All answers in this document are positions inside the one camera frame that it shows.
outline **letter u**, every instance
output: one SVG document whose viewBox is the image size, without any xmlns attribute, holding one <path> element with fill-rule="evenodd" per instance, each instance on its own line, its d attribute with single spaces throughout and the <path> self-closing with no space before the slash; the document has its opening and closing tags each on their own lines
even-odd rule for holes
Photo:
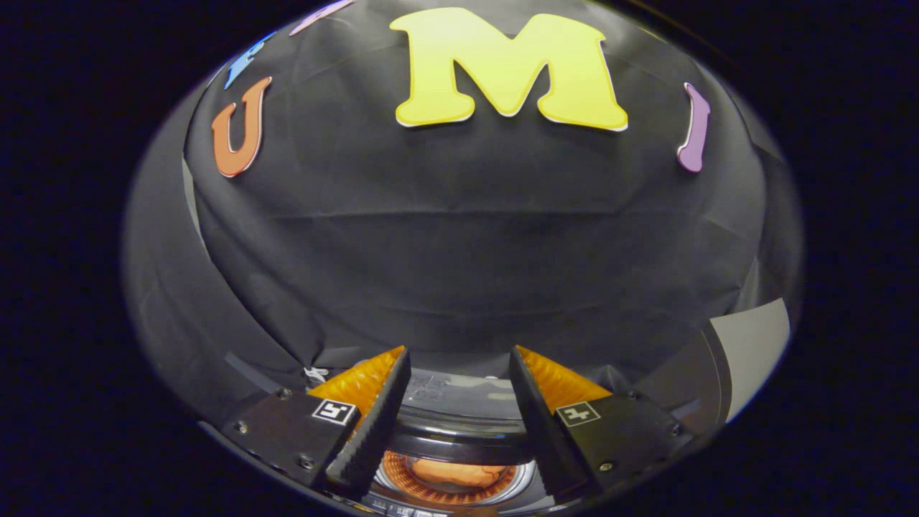
<svg viewBox="0 0 919 517">
<path fill-rule="evenodd" d="M 236 103 L 221 111 L 210 128 L 214 130 L 214 160 L 217 168 L 227 178 L 232 178 L 252 165 L 262 143 L 262 101 L 265 89 L 271 84 L 271 77 L 255 83 L 243 94 L 245 104 L 245 137 L 243 145 L 234 151 L 230 144 L 230 117 L 236 111 Z"/>
</svg>

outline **purple letter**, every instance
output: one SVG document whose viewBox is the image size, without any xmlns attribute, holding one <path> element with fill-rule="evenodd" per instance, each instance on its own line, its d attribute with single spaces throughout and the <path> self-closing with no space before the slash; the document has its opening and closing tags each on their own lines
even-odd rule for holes
<svg viewBox="0 0 919 517">
<path fill-rule="evenodd" d="M 705 147 L 711 107 L 692 85 L 683 83 L 683 87 L 689 94 L 689 133 L 676 150 L 676 159 L 689 172 L 698 172 L 702 170 L 702 148 Z"/>
</svg>

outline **black fabric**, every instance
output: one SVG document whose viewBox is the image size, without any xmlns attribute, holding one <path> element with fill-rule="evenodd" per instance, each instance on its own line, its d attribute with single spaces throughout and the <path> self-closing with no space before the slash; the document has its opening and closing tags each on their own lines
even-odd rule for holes
<svg viewBox="0 0 919 517">
<path fill-rule="evenodd" d="M 475 114 L 408 130 L 394 118 L 408 95 L 407 38 L 389 24 L 431 7 L 359 2 L 295 37 L 293 24 L 281 28 L 229 89 L 218 75 L 190 123 L 185 153 L 210 257 L 284 349 L 343 368 L 399 345 L 495 357 L 523 344 L 640 377 L 737 307 L 744 285 L 776 290 L 779 280 L 750 278 L 766 235 L 764 157 L 713 75 L 600 6 L 482 0 L 467 8 L 509 36 L 542 12 L 603 31 L 629 128 L 546 121 L 536 110 L 546 71 L 519 114 L 502 117 L 457 68 Z M 224 178 L 210 123 L 266 75 L 260 154 Z M 684 82 L 711 105 L 698 175 L 675 159 L 689 120 Z M 781 197 L 789 185 L 777 188 Z M 782 249 L 781 233 L 768 235 Z M 797 246 L 784 247 L 792 262 Z M 790 274 L 770 268 L 761 270 Z"/>
<path fill-rule="evenodd" d="M 208 259 L 182 181 L 191 92 L 151 143 L 133 186 L 123 277 L 129 314 L 153 369 L 200 418 L 222 423 L 261 388 L 226 361 L 268 371 L 301 366 L 254 321 Z"/>
</svg>

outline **yellow letter m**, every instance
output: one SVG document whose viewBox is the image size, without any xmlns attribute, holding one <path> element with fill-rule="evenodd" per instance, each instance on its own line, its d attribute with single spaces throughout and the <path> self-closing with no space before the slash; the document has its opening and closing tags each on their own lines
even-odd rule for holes
<svg viewBox="0 0 919 517">
<path fill-rule="evenodd" d="M 475 102 L 456 88 L 455 62 L 506 117 L 520 111 L 547 65 L 551 86 L 538 103 L 543 116 L 611 131 L 628 127 L 600 47 L 606 37 L 581 22 L 536 15 L 511 40 L 470 11 L 445 7 L 400 17 L 390 29 L 404 30 L 409 38 L 411 91 L 396 109 L 403 126 L 465 121 L 472 115 Z"/>
</svg>

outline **white surface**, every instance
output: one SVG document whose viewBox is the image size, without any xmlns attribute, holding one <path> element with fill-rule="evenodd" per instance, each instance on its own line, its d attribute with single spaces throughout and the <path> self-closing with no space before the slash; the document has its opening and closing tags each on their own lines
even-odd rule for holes
<svg viewBox="0 0 919 517">
<path fill-rule="evenodd" d="M 731 408 L 736 417 L 775 370 L 789 342 L 789 313 L 781 298 L 756 309 L 711 319 L 731 370 Z"/>
</svg>

